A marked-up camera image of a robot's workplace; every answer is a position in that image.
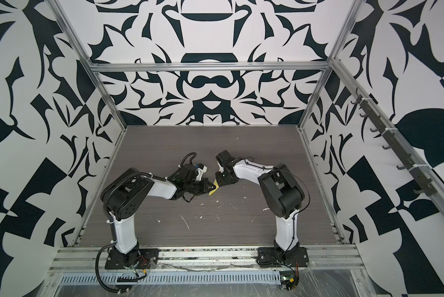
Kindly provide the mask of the yellow square paper sheet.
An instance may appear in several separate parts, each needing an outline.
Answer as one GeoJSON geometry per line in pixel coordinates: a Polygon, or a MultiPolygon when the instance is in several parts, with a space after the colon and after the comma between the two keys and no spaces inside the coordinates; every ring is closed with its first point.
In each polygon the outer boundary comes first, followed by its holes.
{"type": "Polygon", "coordinates": [[[217,181],[217,179],[216,179],[216,180],[214,180],[213,188],[212,188],[212,190],[208,193],[208,195],[211,196],[212,194],[214,194],[215,191],[216,191],[218,188],[219,188],[219,184],[218,184],[218,181],[217,181]]]}

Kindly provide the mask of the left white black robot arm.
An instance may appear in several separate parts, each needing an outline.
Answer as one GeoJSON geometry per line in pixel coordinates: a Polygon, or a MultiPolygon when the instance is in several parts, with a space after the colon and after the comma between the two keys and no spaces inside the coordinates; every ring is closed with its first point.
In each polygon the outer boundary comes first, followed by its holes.
{"type": "Polygon", "coordinates": [[[123,257],[135,256],[139,242],[135,234],[135,213],[148,197],[165,200],[182,198],[191,202],[195,196],[208,194],[217,187],[203,175],[207,167],[198,164],[179,165],[169,177],[129,168],[105,188],[101,195],[103,212],[111,229],[111,244],[123,257]]]}

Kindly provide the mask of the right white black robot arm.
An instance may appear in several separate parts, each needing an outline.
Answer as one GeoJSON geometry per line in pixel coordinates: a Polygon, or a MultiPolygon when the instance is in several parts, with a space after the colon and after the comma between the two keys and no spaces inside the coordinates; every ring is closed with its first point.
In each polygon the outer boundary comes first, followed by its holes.
{"type": "Polygon", "coordinates": [[[305,193],[288,167],[261,165],[246,158],[233,157],[224,150],[216,156],[219,171],[216,181],[220,187],[243,179],[260,186],[267,206],[276,216],[275,251],[289,259],[299,247],[297,217],[301,212],[305,193]]]}

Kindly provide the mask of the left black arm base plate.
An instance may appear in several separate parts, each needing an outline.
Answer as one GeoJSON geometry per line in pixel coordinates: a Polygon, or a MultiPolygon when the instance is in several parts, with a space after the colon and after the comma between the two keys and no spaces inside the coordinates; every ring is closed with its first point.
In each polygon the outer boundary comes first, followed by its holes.
{"type": "Polygon", "coordinates": [[[106,270],[119,269],[148,269],[153,264],[158,263],[159,249],[139,249],[134,248],[127,254],[123,254],[116,248],[112,248],[107,256],[104,268],[106,270]]]}

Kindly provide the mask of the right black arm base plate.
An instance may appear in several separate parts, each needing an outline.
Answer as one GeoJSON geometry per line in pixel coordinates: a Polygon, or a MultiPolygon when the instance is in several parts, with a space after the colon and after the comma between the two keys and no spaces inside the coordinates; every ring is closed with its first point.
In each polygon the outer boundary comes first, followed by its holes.
{"type": "Polygon", "coordinates": [[[291,268],[307,267],[309,256],[305,247],[295,246],[288,252],[278,247],[259,247],[257,249],[257,264],[262,268],[284,267],[291,268]]]}

